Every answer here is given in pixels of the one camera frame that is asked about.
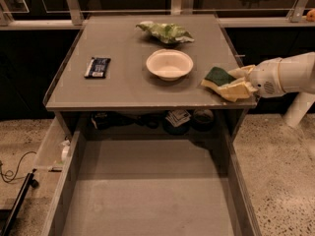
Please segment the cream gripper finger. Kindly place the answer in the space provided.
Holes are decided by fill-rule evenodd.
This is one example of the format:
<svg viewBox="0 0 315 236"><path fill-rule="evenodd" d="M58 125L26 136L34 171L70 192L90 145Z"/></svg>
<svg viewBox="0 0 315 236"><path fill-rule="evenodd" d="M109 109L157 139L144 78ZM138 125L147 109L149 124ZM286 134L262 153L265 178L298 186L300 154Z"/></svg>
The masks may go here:
<svg viewBox="0 0 315 236"><path fill-rule="evenodd" d="M220 96L235 102L237 99L249 98L257 89L245 78L239 78L229 84L219 87Z"/></svg>
<svg viewBox="0 0 315 236"><path fill-rule="evenodd" d="M248 65L230 70L228 73L236 79L248 78L254 68L255 65Z"/></svg>

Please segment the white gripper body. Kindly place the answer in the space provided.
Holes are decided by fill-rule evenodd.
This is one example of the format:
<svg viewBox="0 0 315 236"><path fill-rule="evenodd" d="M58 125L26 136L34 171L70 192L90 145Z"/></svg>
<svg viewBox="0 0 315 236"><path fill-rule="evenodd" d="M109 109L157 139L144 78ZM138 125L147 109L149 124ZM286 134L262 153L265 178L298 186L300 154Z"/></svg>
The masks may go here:
<svg viewBox="0 0 315 236"><path fill-rule="evenodd" d="M252 86L264 98L280 97L284 90L279 79L279 66L282 58L266 60L255 66L249 75Z"/></svg>

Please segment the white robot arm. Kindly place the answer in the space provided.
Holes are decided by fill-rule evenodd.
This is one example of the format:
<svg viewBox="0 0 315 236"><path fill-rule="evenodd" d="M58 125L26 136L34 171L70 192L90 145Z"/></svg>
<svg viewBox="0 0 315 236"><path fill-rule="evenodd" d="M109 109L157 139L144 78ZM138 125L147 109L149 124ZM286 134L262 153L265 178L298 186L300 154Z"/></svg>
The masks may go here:
<svg viewBox="0 0 315 236"><path fill-rule="evenodd" d="M297 92L283 116L286 124L295 128L315 102L315 53L287 58L274 58L229 72L235 81L220 86L220 92L231 99L257 93L263 98L280 97Z"/></svg>

